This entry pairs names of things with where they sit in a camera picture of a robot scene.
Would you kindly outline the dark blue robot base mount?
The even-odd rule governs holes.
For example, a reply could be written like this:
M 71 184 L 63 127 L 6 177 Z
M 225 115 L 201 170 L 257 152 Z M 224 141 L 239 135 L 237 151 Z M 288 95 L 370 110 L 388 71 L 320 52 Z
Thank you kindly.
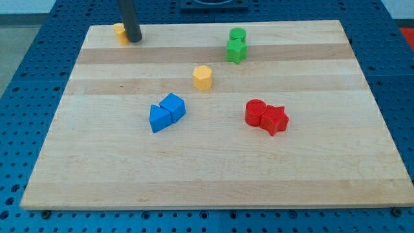
M 180 10 L 246 10 L 250 0 L 180 0 Z

